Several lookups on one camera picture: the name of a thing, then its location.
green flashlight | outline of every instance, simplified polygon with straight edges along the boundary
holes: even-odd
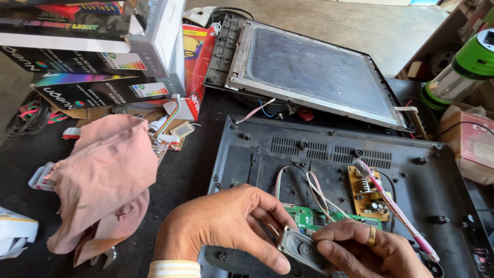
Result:
[[[471,39],[455,54],[436,78],[427,82],[420,98],[436,110],[446,110],[461,102],[483,81],[494,77],[494,29],[486,29]]]

concrete floor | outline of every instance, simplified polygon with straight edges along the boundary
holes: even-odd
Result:
[[[384,6],[325,0],[188,0],[245,9],[256,21],[366,52],[394,77],[448,16],[438,6]],[[0,144],[3,130],[30,92],[31,74],[0,53]]]

metal frame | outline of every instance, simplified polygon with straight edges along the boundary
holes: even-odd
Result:
[[[252,81],[246,78],[246,73],[245,69],[247,66],[247,61],[249,58],[249,53],[250,53],[250,48],[251,48],[251,41],[254,35],[254,30],[256,28],[263,28],[267,30],[272,30],[276,32],[283,32],[286,33],[289,36],[294,36],[298,39],[301,40],[306,40],[306,41],[311,41],[312,43],[315,44],[320,44],[324,45],[330,48],[338,49],[338,51],[343,51],[352,55],[358,55],[362,56],[370,69],[375,69],[375,66],[370,59],[368,55],[364,55],[355,51],[351,51],[345,48],[333,46],[331,44],[325,44],[323,42],[319,42],[317,40],[313,40],[310,38],[306,38],[303,36],[299,36],[297,34],[287,32],[280,30],[278,28],[274,28],[268,25],[264,25],[255,21],[250,21],[247,20],[241,33],[240,37],[237,41],[236,44],[236,49],[235,53],[232,59],[232,65],[230,67],[230,71],[228,73],[228,78],[226,80],[226,85],[233,87],[233,88],[239,88],[239,89],[245,89],[250,92],[254,93],[259,93],[262,95],[266,95],[269,97],[274,97],[276,99],[284,100],[284,101],[289,101],[294,103],[295,105],[302,105],[314,109],[318,109],[321,111],[325,112],[330,112],[334,113],[337,115],[342,115],[342,116],[347,116],[353,119],[369,122],[372,124],[384,126],[387,128],[393,128],[396,130],[404,130],[404,131],[409,131],[412,130],[407,127],[403,120],[403,115],[396,111],[393,107],[393,104],[391,103],[389,97],[388,97],[388,92],[386,92],[386,88],[384,85],[379,84],[379,90],[382,93],[383,99],[386,102],[387,106],[390,109],[391,112],[391,117],[384,117],[384,116],[379,116],[375,115],[373,113],[368,113],[361,111],[359,109],[354,109],[348,106],[332,103],[329,101],[324,101],[320,100],[317,98],[313,98],[307,95],[301,95],[299,93],[295,92],[290,92],[281,88],[276,88],[270,85],[262,84],[256,81]],[[376,80],[379,80],[378,74],[375,72],[375,70],[371,70],[372,74],[376,78]]]

gold ring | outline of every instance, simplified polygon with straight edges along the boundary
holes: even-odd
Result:
[[[369,240],[367,241],[368,247],[374,247],[375,244],[375,228],[371,227],[369,232]]]

blue wire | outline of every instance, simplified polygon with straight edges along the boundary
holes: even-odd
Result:
[[[259,101],[259,103],[261,104],[261,106],[263,105],[262,104],[262,101],[260,98],[257,99]],[[264,107],[261,108],[262,109],[262,112],[264,112],[264,115],[268,116],[268,117],[273,117],[274,115],[276,114],[273,114],[273,115],[268,115],[268,113],[266,113],[266,111],[264,111]]]

